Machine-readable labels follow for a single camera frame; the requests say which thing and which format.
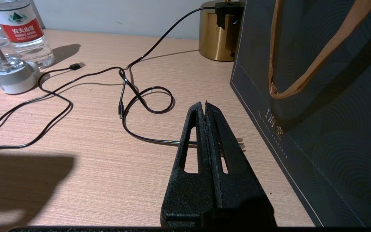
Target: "bag handle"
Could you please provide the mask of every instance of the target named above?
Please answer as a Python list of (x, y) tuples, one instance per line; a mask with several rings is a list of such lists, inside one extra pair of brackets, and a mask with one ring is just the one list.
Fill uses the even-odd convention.
[(270, 95), (277, 99), (290, 97), (298, 92), (309, 83), (321, 67), (323, 62), (329, 57), (331, 53), (355, 30), (355, 28), (365, 19), (366, 15), (371, 11), (371, 0), (355, 0), (352, 8), (344, 19), (342, 25), (336, 34), (327, 42), (319, 55), (315, 58), (312, 64), (308, 67), (306, 72), (300, 76), (286, 91), (279, 93), (273, 84), (273, 67), (274, 67), (274, 49), (277, 35), (277, 25), (280, 19), (282, 0), (276, 0), (274, 6), (273, 20), (271, 23), (271, 37), (270, 37), (270, 62), (268, 67), (268, 87)]

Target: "gold metal container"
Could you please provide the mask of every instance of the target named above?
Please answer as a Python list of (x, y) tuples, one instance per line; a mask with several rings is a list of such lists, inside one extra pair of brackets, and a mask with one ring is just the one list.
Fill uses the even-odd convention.
[[(214, 6), (223, 1), (210, 1), (201, 7)], [(214, 9), (200, 13), (199, 51), (204, 57), (217, 61), (234, 61), (240, 23), (233, 24), (234, 16), (225, 16), (225, 29), (217, 25)]]

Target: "wooden desk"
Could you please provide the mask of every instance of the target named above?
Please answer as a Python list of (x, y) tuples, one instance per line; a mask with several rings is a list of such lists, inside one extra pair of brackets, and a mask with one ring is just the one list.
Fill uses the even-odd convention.
[[(50, 90), (86, 73), (125, 67), (157, 40), (45, 32), (57, 59), (62, 60), (47, 70), (77, 62), (87, 64), (50, 78), (44, 84)], [(129, 128), (149, 138), (178, 140), (188, 108), (198, 101), (209, 101), (222, 110), (236, 137), (244, 139), (246, 157), (274, 206), (278, 225), (313, 226), (230, 87), (233, 64), (206, 59), (197, 47), (198, 41), (165, 39), (150, 54), (154, 59), (134, 66), (134, 84), (140, 90), (166, 87), (176, 104), (172, 111), (156, 115), (136, 103), (128, 115)], [(21, 150), (0, 151), (0, 215), (16, 215), (9, 226), (159, 226), (177, 148), (139, 141), (124, 131), (117, 109), (121, 83), (117, 71), (75, 83), (63, 93), (74, 102), (74, 109), (41, 141)], [(0, 116), (42, 94), (39, 89), (20, 95), (0, 91)], [(126, 104), (133, 96), (128, 88)], [(169, 97), (157, 93), (146, 100), (152, 109), (163, 109)], [(31, 141), (66, 105), (54, 97), (23, 107), (0, 129), (0, 144)], [(196, 151), (190, 149), (186, 170), (196, 171), (195, 156)]]

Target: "clear plastic bottle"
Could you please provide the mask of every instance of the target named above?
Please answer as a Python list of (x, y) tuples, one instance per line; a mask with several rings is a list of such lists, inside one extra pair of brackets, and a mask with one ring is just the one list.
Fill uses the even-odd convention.
[(53, 64), (53, 52), (30, 0), (0, 0), (0, 26), (23, 60), (40, 68)]

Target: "gift bag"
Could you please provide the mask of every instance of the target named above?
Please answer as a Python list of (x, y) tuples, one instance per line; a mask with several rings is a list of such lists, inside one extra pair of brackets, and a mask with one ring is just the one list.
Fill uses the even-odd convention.
[(371, 227), (371, 0), (247, 0), (231, 86), (317, 226)]

